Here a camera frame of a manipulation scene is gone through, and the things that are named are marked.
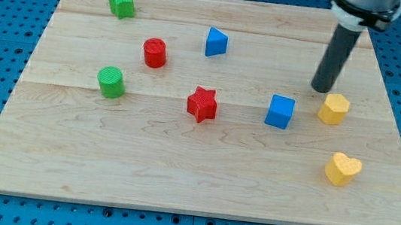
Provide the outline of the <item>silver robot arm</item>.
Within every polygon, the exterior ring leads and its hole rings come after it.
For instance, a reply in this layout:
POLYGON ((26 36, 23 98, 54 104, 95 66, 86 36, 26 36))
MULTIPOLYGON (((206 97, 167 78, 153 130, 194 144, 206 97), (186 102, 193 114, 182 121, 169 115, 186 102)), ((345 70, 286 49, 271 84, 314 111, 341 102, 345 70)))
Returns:
POLYGON ((329 0, 340 26, 352 32, 386 29, 401 16, 401 0, 329 0))

